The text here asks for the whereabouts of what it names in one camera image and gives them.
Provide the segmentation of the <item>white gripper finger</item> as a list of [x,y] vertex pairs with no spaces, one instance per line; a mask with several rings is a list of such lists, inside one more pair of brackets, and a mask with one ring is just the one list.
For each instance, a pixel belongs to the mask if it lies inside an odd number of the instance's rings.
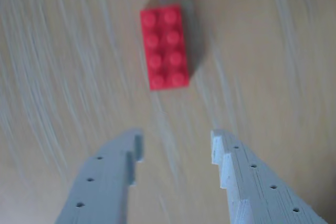
[[325,223],[232,133],[213,130],[212,163],[227,191],[231,223]]
[[143,159],[143,131],[129,129],[88,158],[56,223],[126,223],[128,191]]

